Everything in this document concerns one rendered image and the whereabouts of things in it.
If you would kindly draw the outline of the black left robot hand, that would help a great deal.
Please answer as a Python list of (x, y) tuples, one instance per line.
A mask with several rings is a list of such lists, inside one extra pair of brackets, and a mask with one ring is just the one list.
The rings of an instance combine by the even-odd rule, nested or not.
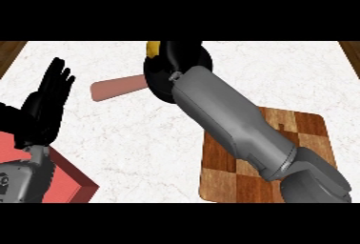
[(47, 146), (55, 141), (74, 81), (65, 60), (55, 57), (38, 90), (29, 93), (21, 109), (0, 102), (0, 132), (15, 136), (16, 149)]

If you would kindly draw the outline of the checkered wooden cutting board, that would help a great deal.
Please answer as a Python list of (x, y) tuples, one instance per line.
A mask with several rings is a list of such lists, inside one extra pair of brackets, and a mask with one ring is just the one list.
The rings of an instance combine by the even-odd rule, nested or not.
[[(336, 166), (323, 117), (314, 113), (260, 108), (271, 127), (297, 146), (310, 148)], [(251, 164), (237, 160), (204, 133), (199, 196), (212, 202), (283, 203), (280, 180), (267, 182)]]

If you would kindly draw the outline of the yellow lemon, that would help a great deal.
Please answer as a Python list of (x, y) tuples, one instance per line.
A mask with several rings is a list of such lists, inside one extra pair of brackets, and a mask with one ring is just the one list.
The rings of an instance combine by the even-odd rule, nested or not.
[(161, 46), (159, 41), (149, 41), (146, 43), (146, 56), (149, 58), (153, 58), (159, 54), (159, 46)]

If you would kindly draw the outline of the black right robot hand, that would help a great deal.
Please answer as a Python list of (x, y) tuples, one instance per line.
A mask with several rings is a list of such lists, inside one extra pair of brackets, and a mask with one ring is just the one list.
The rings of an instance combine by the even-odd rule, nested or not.
[(162, 41), (159, 56), (165, 62), (165, 70), (170, 73), (184, 73), (196, 64), (199, 58), (201, 41)]

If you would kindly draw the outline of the red box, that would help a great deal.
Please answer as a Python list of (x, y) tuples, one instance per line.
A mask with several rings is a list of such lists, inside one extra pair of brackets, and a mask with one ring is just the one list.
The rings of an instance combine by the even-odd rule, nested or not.
[[(49, 152), (56, 168), (43, 202), (87, 203), (99, 185), (53, 148), (49, 148)], [(15, 136), (0, 132), (0, 163), (28, 158), (29, 153), (15, 148)]]

